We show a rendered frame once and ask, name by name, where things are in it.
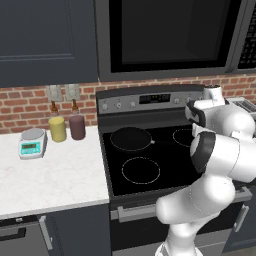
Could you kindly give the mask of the steel black cooking range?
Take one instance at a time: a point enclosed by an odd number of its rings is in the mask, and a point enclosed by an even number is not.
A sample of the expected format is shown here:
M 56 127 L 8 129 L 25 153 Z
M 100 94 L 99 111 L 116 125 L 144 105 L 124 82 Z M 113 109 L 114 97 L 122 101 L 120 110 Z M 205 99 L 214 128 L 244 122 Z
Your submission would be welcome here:
M 96 95 L 98 130 L 111 209 L 157 200 L 184 189 L 201 174 L 192 164 L 192 123 L 185 99 L 203 98 L 202 85 L 112 89 Z M 121 102 L 121 109 L 116 103 Z M 108 110 L 103 111 L 106 103 Z

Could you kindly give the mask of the grey teal kitchen scale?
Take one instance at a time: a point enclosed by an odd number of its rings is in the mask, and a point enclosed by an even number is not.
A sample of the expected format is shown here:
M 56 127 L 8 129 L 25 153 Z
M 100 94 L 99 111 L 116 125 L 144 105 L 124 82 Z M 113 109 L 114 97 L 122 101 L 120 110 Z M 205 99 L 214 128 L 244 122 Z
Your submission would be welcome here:
M 47 145 L 45 129 L 31 128 L 21 133 L 18 152 L 21 160 L 42 158 Z

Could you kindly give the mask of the grey dishwasher front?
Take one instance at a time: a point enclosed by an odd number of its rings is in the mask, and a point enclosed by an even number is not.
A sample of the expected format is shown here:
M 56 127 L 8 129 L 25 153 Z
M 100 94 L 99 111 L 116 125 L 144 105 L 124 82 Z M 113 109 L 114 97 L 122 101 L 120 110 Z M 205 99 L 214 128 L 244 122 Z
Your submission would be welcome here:
M 49 256 L 36 216 L 0 220 L 0 256 Z

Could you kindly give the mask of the dark blue wall cupboard door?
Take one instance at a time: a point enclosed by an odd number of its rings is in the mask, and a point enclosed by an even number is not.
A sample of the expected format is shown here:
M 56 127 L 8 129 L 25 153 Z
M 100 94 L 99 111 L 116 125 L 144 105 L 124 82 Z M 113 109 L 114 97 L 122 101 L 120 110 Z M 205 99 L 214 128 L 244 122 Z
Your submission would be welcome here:
M 0 0 L 0 88 L 97 80 L 93 0 Z

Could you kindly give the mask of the yellow liquid bottle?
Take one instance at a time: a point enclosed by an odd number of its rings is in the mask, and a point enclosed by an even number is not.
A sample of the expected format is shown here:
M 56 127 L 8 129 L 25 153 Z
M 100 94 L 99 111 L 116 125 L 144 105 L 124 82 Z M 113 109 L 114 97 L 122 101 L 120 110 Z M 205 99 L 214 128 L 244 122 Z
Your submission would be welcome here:
M 55 102 L 51 102 L 51 117 L 48 120 L 50 133 L 54 142 L 63 142 L 66 140 L 65 119 L 59 115 Z

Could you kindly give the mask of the black oven door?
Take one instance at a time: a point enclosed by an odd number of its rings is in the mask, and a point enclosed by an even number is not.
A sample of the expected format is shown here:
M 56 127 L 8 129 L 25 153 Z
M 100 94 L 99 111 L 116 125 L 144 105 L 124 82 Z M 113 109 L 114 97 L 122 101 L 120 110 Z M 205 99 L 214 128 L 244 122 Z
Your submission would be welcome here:
M 155 205 L 156 200 L 123 204 L 120 206 L 132 208 L 143 205 Z M 205 224 L 197 233 L 195 246 L 203 256 L 220 256 L 228 237 L 234 227 L 244 202 L 232 203 L 220 215 Z M 155 217 L 120 222 L 110 221 L 111 249 L 113 256 L 154 256 L 158 246 L 167 237 L 169 227 L 161 224 Z

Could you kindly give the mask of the grey metal countertop appliance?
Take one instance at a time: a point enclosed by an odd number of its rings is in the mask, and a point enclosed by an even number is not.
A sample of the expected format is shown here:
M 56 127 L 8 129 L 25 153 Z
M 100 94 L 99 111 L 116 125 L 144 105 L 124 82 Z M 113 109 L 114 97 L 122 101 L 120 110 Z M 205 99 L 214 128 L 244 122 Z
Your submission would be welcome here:
M 256 121 L 256 105 L 244 97 L 228 98 L 228 101 L 246 110 Z

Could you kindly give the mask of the dark blue base cupboard door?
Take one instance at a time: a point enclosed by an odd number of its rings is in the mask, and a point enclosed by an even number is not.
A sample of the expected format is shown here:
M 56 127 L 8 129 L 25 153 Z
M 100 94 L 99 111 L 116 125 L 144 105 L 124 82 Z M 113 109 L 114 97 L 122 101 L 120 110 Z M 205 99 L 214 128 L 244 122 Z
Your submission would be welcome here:
M 46 213 L 49 256 L 112 256 L 107 204 Z
M 256 199 L 252 198 L 244 205 L 249 207 L 249 211 L 241 229 L 235 232 L 233 228 L 224 247 L 224 253 L 256 246 Z

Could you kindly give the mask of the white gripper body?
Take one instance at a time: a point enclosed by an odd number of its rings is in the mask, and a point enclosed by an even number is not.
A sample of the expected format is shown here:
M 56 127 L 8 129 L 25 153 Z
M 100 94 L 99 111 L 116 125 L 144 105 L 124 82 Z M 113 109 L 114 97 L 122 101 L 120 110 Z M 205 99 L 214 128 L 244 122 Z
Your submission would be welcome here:
M 211 107 L 222 106 L 225 104 L 225 99 L 222 95 L 222 88 L 220 85 L 205 86 L 203 99 L 206 100 Z

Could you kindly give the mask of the grey wall socket plate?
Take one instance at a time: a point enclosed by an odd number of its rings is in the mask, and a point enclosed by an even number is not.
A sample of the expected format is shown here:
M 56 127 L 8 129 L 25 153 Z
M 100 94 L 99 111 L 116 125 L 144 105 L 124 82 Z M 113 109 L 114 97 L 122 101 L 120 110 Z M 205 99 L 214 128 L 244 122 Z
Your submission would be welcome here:
M 61 92 L 61 87 L 59 85 L 48 85 L 46 87 L 46 92 L 47 92 L 47 97 L 49 102 L 62 101 L 62 92 Z
M 80 99 L 80 88 L 78 84 L 66 84 L 65 85 L 66 100 L 71 101 L 73 99 Z

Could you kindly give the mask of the maroon liquid bottle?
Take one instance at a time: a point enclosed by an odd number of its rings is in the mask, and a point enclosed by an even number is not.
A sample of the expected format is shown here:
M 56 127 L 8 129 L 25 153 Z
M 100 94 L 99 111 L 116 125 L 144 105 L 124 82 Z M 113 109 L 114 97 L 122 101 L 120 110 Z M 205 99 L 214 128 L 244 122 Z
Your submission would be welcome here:
M 71 137 L 74 140 L 82 140 L 85 138 L 85 119 L 84 116 L 79 113 L 75 99 L 72 100 L 72 113 L 69 116 L 69 127 Z

